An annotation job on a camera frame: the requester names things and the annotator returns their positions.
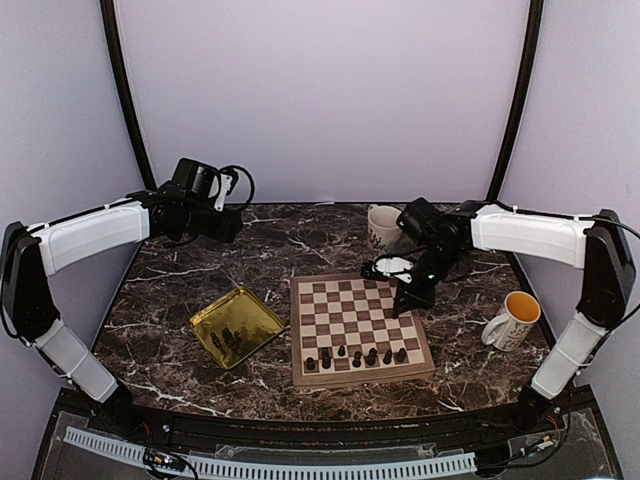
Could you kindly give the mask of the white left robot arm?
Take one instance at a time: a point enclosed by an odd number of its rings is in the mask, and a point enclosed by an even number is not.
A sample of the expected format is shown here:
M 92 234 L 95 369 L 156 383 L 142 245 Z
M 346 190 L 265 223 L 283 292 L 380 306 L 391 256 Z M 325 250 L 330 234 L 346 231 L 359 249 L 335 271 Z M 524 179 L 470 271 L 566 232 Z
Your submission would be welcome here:
M 55 220 L 5 226 L 1 240 L 1 321 L 7 335 L 31 347 L 58 376 L 103 406 L 101 417 L 120 436 L 141 427 L 122 382 L 93 353 L 97 321 L 86 294 L 106 302 L 125 263 L 146 241 L 173 246 L 200 237 L 230 243 L 252 203 L 255 181 L 240 165 L 210 166 L 182 158 L 173 176 L 154 190 L 139 190 Z

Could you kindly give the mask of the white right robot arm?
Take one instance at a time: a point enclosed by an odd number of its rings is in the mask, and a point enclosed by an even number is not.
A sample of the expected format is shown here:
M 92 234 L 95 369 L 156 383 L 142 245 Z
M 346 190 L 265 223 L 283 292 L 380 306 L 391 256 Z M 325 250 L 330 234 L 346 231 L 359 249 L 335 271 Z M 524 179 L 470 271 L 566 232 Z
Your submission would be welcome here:
M 627 241 L 633 230 L 612 210 L 568 215 L 466 201 L 442 212 L 418 198 L 405 207 L 397 224 L 415 243 L 417 260 L 389 257 L 375 265 L 401 283 L 398 313 L 430 308 L 438 283 L 462 253 L 473 249 L 539 257 L 582 271 L 574 316 L 530 381 L 535 395 L 511 410 L 510 424 L 521 434 L 534 432 L 547 420 L 546 400 L 557 397 L 611 333 L 638 311 L 628 306 L 636 280 Z

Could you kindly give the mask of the gold metal tray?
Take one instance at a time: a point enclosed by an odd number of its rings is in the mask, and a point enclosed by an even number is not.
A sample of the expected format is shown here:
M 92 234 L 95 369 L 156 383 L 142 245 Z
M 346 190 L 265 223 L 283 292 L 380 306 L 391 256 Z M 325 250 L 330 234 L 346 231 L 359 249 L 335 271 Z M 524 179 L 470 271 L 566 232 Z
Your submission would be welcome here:
M 201 346 L 224 370 L 244 362 L 285 328 L 284 321 L 245 286 L 232 290 L 195 314 L 189 324 Z M 209 334 L 220 333 L 225 327 L 239 331 L 244 339 L 241 356 L 222 357 L 213 346 Z

